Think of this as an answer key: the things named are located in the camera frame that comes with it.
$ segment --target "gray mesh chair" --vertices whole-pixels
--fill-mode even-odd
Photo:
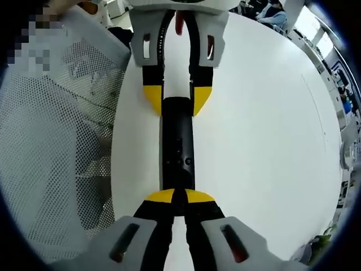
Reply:
[[[0,88],[0,188],[46,263],[114,222],[110,143],[129,50],[79,7],[29,23]]]

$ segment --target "white table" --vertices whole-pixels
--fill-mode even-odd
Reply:
[[[341,137],[327,88],[306,54],[267,27],[231,14],[213,92],[193,120],[196,189],[216,198],[288,259],[327,227],[341,186]],[[166,97],[189,95],[188,33],[165,42]],[[116,218],[159,189],[159,122],[131,58],[112,146]],[[191,270],[178,218],[165,270]]]

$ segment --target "white tabletop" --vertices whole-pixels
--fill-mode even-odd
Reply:
[[[213,92],[193,119],[196,189],[289,259],[327,227],[337,205],[336,112],[316,68],[290,40],[235,14],[224,40]],[[189,51],[187,30],[178,37],[172,21],[165,42],[166,97],[189,95]],[[142,91],[142,70],[131,58],[113,134],[116,219],[133,215],[159,189],[160,119]],[[178,218],[166,270],[191,270],[185,242]]]

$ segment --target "black cylindrical object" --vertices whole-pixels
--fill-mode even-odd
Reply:
[[[162,189],[195,189],[193,105],[189,98],[162,101]]]

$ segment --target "window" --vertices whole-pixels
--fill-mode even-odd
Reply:
[[[321,40],[317,43],[317,47],[320,49],[320,52],[325,59],[333,49],[333,43],[327,33],[323,34]]]
[[[306,6],[304,6],[294,27],[309,41],[312,41],[321,25],[315,15]]]

